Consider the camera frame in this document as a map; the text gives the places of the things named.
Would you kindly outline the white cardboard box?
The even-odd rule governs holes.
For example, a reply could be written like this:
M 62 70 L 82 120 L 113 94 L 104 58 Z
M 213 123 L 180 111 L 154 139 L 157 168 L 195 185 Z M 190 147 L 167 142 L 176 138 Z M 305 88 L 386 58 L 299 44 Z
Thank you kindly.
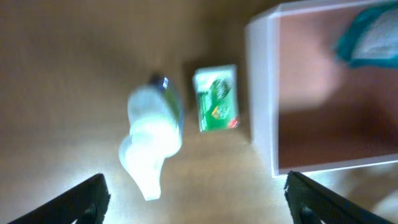
M 250 128 L 272 177 L 397 162 L 397 70 L 350 68 L 338 39 L 379 1 L 296 1 L 245 28 Z

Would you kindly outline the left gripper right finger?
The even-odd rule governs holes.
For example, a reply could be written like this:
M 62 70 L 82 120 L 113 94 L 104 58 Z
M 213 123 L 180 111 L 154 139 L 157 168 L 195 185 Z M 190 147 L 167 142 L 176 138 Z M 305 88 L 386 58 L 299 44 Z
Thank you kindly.
M 294 224 L 389 223 L 300 172 L 287 174 L 284 191 Z

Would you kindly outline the teal mouthwash bottle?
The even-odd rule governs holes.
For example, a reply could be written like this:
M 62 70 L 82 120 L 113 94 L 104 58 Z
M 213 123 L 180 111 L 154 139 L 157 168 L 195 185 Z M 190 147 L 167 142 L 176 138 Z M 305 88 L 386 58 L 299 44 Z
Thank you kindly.
M 335 53 L 351 68 L 397 68 L 397 1 L 361 11 L 338 39 Z

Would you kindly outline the green Dettol soap box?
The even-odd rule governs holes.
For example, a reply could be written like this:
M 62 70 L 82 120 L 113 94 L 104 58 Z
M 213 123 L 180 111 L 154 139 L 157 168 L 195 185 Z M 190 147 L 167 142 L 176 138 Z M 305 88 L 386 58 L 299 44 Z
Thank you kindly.
M 236 75 L 237 66 L 234 64 L 195 70 L 192 82 L 202 133 L 233 129 L 238 126 Z

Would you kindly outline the clear dark liquid bottle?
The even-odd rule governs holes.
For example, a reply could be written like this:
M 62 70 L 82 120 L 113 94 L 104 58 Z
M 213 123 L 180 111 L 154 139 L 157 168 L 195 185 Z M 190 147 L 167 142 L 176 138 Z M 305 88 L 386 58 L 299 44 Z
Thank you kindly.
M 185 110 L 177 88 L 155 73 L 136 88 L 127 101 L 129 133 L 119 147 L 119 160 L 144 200 L 161 196 L 164 161 L 181 149 Z

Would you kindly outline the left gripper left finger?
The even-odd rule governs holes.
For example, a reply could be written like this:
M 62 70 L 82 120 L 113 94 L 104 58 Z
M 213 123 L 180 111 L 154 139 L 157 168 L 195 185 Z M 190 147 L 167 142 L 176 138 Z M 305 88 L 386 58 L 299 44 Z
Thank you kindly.
M 102 224 L 110 198 L 104 175 L 95 174 L 9 224 Z

